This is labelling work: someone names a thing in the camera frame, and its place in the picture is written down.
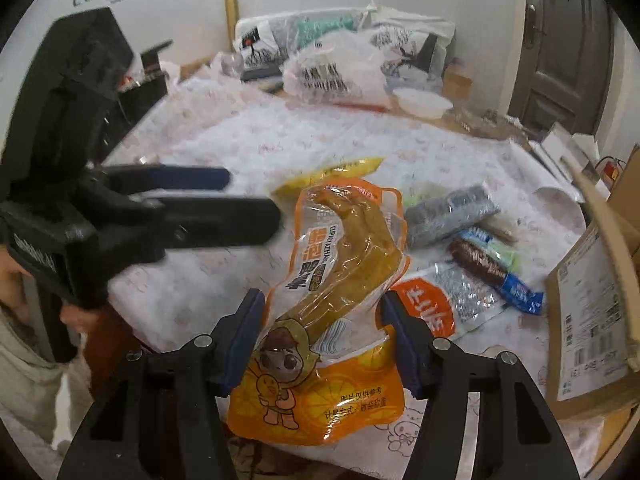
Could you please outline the person left hand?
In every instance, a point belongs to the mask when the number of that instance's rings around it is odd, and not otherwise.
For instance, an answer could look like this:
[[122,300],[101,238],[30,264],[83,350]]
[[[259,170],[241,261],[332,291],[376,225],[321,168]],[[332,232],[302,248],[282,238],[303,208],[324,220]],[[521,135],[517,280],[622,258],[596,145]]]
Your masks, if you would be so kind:
[[9,254],[6,246],[1,246],[1,304],[23,324],[35,320],[44,321],[56,314],[60,322],[78,334],[89,335],[99,321],[98,310],[86,311],[73,304],[51,302],[47,292],[40,294],[38,287],[26,292],[24,276],[30,274]]

